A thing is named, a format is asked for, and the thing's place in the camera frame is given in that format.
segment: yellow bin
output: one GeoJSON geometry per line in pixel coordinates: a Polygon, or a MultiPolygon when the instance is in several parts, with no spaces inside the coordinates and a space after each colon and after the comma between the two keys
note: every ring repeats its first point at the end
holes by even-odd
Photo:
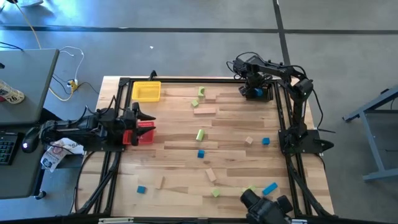
{"type": "Polygon", "coordinates": [[[158,102],[160,100],[160,82],[134,82],[131,98],[138,102],[158,102]]]}

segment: wooden tabletop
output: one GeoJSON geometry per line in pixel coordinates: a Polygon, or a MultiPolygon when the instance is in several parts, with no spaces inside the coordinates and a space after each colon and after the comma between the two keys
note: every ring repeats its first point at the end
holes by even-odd
{"type": "MultiPolygon", "coordinates": [[[[109,105],[118,90],[119,78],[104,77],[97,108],[109,105]]],[[[239,94],[239,86],[162,83],[159,102],[140,103],[143,113],[156,117],[155,143],[129,146],[122,153],[112,216],[244,218],[247,209],[239,199],[242,189],[253,185],[255,193],[262,195],[262,190],[273,182],[278,188],[270,198],[281,195],[291,198],[286,163],[277,137],[280,127],[276,101],[246,101],[239,94]],[[198,99],[199,86],[205,87],[206,96],[216,99],[199,99],[197,108],[216,108],[215,114],[193,114],[191,101],[198,99]],[[202,142],[195,140],[199,129],[205,131],[202,142]],[[248,136],[253,138],[251,146],[245,145],[248,136]],[[270,138],[270,145],[262,145],[264,137],[270,138]],[[203,159],[197,158],[199,149],[205,150],[203,159]],[[205,172],[208,168],[213,169],[216,181],[209,181],[205,172]],[[155,182],[161,176],[165,180],[158,190],[155,182]],[[145,194],[137,193],[138,185],[147,187],[145,194]],[[220,196],[214,198],[213,189],[219,189],[220,196]]],[[[122,106],[126,92],[123,91],[122,106]]],[[[306,124],[313,128],[308,104],[306,124]]],[[[79,208],[98,185],[103,157],[103,152],[96,152],[83,169],[78,189],[79,208]]],[[[302,157],[308,188],[325,210],[333,213],[321,160],[309,154],[302,157]]],[[[104,194],[102,209],[106,197],[104,194]]],[[[301,191],[298,197],[304,211],[301,191]]]]}

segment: gray floor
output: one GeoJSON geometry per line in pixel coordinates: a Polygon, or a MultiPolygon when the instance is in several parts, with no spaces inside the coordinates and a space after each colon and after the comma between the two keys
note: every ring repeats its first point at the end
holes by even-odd
{"type": "MultiPolygon", "coordinates": [[[[254,28],[275,29],[271,0],[45,0],[43,6],[24,9],[34,26],[151,27],[151,28],[254,28]]],[[[382,0],[279,0],[286,29],[397,29],[397,1],[382,0]]],[[[6,25],[26,26],[19,12],[6,5],[0,13],[6,25]]],[[[238,53],[256,51],[266,59],[282,60],[278,34],[181,32],[38,32],[43,48],[71,45],[85,53],[79,82],[100,89],[104,75],[231,76],[227,60],[238,53]]],[[[36,49],[29,31],[2,30],[3,42],[36,49]]],[[[286,35],[292,64],[303,66],[314,79],[325,112],[322,127],[337,134],[322,134],[335,143],[325,153],[326,174],[335,213],[341,217],[398,223],[398,179],[364,183],[362,175],[376,171],[362,124],[341,117],[397,84],[396,35],[286,35]]],[[[80,53],[61,54],[55,73],[73,78],[80,53]]],[[[54,89],[62,94],[58,83],[54,89]]],[[[73,99],[60,102],[48,94],[45,106],[63,119],[94,108],[97,95],[82,86],[73,99]]],[[[320,113],[311,98],[314,120],[320,113]]],[[[68,213],[76,170],[46,173],[49,195],[0,201],[0,220],[44,217],[68,213]]]]}

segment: power adapter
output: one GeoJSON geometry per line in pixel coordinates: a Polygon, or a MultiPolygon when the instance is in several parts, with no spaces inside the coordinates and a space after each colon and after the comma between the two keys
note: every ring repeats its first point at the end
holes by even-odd
{"type": "Polygon", "coordinates": [[[72,92],[76,91],[78,87],[77,80],[68,80],[67,87],[69,87],[72,92]]]}

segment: blue block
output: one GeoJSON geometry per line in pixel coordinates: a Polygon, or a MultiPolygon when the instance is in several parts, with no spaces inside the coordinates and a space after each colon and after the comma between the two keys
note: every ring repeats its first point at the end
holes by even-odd
{"type": "Polygon", "coordinates": [[[137,188],[137,193],[144,194],[146,190],[147,190],[146,187],[144,187],[144,186],[138,186],[138,188],[137,188]]]}
{"type": "Polygon", "coordinates": [[[262,190],[262,194],[266,196],[267,194],[271,193],[273,190],[275,190],[278,187],[278,185],[274,182],[270,186],[266,187],[264,190],[262,190]]]}
{"type": "Polygon", "coordinates": [[[269,138],[263,138],[262,139],[262,144],[263,145],[269,145],[269,138]]]}
{"type": "Polygon", "coordinates": [[[205,151],[199,149],[199,151],[198,151],[198,158],[204,158],[204,157],[205,157],[205,151]]]}

